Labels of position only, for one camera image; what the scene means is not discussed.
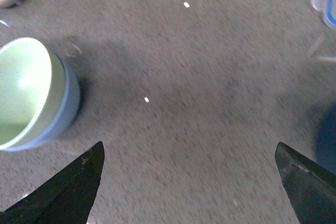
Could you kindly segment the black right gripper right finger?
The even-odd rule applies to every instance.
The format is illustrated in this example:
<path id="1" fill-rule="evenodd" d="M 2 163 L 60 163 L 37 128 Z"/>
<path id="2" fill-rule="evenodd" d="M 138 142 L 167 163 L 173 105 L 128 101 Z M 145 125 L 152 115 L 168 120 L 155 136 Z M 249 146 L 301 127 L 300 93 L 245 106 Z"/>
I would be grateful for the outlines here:
<path id="1" fill-rule="evenodd" d="M 300 223 L 335 223 L 335 174 L 279 142 L 275 162 Z"/>

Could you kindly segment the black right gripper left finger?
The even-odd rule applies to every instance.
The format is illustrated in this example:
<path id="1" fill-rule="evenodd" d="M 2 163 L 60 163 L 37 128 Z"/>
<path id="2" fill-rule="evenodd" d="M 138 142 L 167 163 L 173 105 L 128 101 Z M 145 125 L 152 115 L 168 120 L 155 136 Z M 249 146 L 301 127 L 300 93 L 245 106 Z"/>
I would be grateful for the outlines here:
<path id="1" fill-rule="evenodd" d="M 104 164 L 99 141 L 35 191 L 1 212 L 1 223 L 86 223 Z"/>

